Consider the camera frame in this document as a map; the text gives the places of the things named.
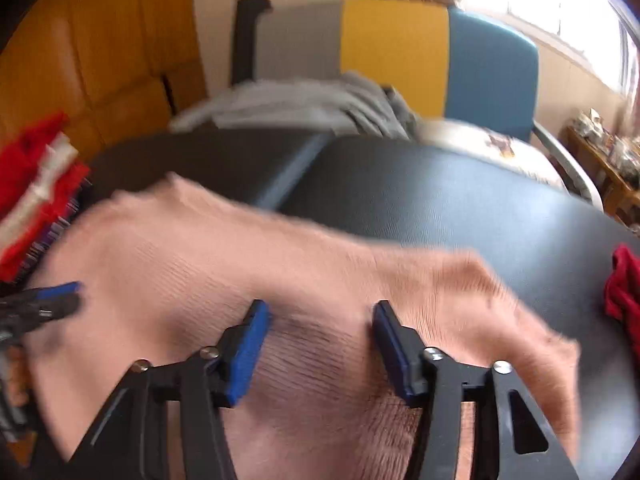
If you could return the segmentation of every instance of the pink cloth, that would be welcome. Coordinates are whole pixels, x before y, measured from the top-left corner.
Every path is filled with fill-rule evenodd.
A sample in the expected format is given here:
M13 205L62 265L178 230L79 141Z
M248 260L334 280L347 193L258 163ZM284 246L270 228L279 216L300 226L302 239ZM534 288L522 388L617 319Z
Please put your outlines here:
M41 408L67 456L131 362L167 364L215 343L253 298L274 319L249 393L224 410L241 479L404 476L419 410L394 396L372 345L380 299L459 361L510 361L575 456L578 345L471 253L358 240L170 176L79 219L36 279L71 280L84 283L82 312L28 338Z

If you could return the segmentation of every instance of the metal screw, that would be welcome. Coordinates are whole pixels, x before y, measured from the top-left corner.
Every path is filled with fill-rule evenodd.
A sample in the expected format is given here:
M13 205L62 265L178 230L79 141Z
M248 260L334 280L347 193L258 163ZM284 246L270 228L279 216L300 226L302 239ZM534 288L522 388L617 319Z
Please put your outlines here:
M215 346L205 346L200 349L200 357L203 359L217 359L220 351Z
M440 349L434 346L427 346L427 348L424 349L424 356L431 361L440 361L440 359L444 357Z
M137 374L141 374L142 372L146 372L147 370L149 370L149 368L151 368L152 366L153 365L146 359L138 359L131 365L130 370Z
M513 371L513 366L507 361L496 361L494 363L494 370L499 374L510 374Z

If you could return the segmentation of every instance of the blue gripper pad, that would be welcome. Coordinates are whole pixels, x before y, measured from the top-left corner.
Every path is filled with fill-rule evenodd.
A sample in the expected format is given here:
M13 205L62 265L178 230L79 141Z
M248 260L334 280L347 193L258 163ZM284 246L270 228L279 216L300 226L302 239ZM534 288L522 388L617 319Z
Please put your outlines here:
M254 300L247 312L239 332L239 340L235 342L236 352L229 363L228 382L225 397L230 408L249 389L251 376L260 355L260 348L269 330L271 314L269 305L262 300Z
M422 370L425 345L418 333L402 326L388 301L380 301L373 310L373 337L386 374L396 392L409 407L421 405L428 390Z
M73 294L80 288L80 282L70 282L64 285L48 286L46 288L39 288L36 294L36 300L48 300L49 298L55 298L56 296L62 296L63 294Z

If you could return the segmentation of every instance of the wooden cabinet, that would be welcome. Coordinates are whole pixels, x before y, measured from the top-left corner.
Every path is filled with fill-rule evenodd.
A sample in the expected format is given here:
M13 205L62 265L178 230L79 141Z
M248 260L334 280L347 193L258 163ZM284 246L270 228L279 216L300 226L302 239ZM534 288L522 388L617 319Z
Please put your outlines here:
M192 0L38 0L0 53L0 145L62 110L88 160L205 97Z
M562 136L566 139L569 152L592 180L598 180L599 172L604 174L604 180L598 186L604 212L618 222L626 223L623 212L629 206L640 205L640 192L622 179L618 171L609 164L604 153L578 135L572 127L566 127Z

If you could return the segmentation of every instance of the black tabletop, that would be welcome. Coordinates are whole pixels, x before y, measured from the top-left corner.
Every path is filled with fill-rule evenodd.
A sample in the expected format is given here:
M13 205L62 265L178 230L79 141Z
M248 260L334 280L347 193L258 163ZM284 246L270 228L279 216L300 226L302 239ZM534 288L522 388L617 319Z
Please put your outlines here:
M473 248L582 347L580 478L610 479L629 455L640 435L640 387L625 332L604 316L603 288L614 248L623 242L640 254L640 240L583 200L429 146L211 127L104 153L94 163L94 198L142 189L167 171L355 235Z

